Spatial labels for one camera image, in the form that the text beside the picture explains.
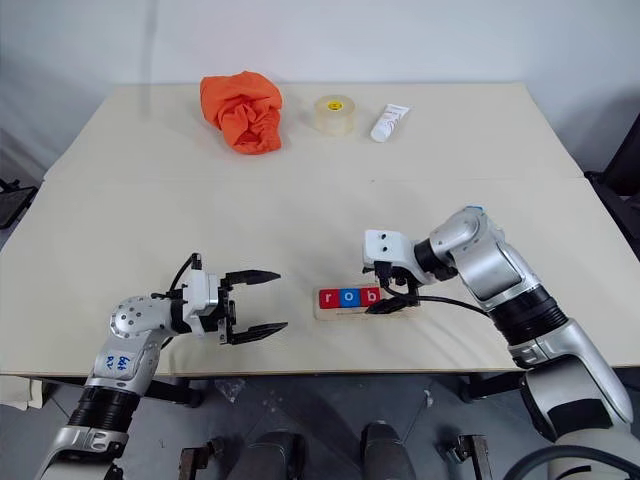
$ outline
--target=white tube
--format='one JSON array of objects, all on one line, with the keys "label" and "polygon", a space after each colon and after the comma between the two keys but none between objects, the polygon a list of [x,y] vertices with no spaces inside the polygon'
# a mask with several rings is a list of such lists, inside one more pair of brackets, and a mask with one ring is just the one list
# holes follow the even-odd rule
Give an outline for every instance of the white tube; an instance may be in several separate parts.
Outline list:
[{"label": "white tube", "polygon": [[409,107],[388,104],[380,115],[380,118],[371,129],[371,138],[376,142],[386,142],[393,129],[405,114],[411,110]]}]

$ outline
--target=tabletop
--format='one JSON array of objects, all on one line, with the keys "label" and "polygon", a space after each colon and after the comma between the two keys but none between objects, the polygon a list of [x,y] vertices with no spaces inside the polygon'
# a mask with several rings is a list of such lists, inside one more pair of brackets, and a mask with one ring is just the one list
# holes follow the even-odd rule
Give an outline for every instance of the tabletop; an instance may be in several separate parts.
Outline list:
[{"label": "tabletop", "polygon": [[[451,305],[423,304],[394,317],[313,315],[316,288],[373,281],[361,274],[364,230],[423,239],[466,204],[487,208],[610,363],[640,364],[640,265],[524,87],[282,91],[283,149],[243,157],[199,117],[196,86],[116,90],[47,175],[0,252],[0,325],[7,332],[0,373],[85,375],[118,302],[166,290],[192,251],[221,275],[280,273],[280,280],[233,291],[238,327],[289,326],[240,346],[180,336],[163,352],[159,374],[513,368],[491,322]],[[351,96],[371,118],[363,115],[345,137],[314,131],[302,119],[329,92]],[[140,95],[151,101],[138,118]],[[413,111],[389,143],[374,144],[364,120],[372,123],[386,101]],[[505,129],[504,139],[492,128]],[[422,291],[472,301],[459,279]]]}]

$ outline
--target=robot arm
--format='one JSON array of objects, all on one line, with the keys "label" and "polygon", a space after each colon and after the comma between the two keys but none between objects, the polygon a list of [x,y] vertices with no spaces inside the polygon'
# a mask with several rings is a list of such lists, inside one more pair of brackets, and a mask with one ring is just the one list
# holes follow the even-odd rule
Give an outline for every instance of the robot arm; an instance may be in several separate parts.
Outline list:
[{"label": "robot arm", "polygon": [[[507,340],[516,365],[527,370],[523,399],[546,438],[604,429],[632,439],[631,402],[618,377],[482,208],[464,208],[422,242],[368,230],[363,260],[387,291],[397,293],[389,288],[392,279],[408,285],[404,306],[418,303],[411,299],[419,298],[419,286],[459,275]],[[638,445],[632,451],[637,455]]]},{"label": "robot arm", "polygon": [[[183,273],[183,283],[177,287]],[[78,407],[58,432],[36,478],[122,478],[122,470],[112,462],[124,452],[133,412],[151,384],[161,349],[184,333],[218,332],[220,343],[236,345],[283,329],[286,323],[235,333],[235,304],[229,299],[233,285],[279,277],[247,270],[219,279],[204,272],[200,255],[193,254],[165,294],[121,301],[110,316],[109,337],[96,357]]]}]

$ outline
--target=tape roll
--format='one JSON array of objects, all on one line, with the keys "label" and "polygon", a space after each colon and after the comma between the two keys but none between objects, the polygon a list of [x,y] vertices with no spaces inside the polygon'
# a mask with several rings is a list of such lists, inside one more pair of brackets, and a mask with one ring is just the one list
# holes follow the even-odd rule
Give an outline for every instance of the tape roll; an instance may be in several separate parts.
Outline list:
[{"label": "tape roll", "polygon": [[356,104],[344,95],[327,95],[315,103],[316,129],[327,135],[344,135],[355,125]]}]

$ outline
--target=orange cloth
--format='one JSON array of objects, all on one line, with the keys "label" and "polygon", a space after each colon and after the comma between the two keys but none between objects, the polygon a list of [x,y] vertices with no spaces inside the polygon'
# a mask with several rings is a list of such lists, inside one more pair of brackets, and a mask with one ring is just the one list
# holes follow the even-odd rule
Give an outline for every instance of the orange cloth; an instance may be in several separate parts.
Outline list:
[{"label": "orange cloth", "polygon": [[282,97],[278,88],[259,73],[204,77],[200,104],[204,118],[222,130],[235,151],[258,154],[280,148]]}]

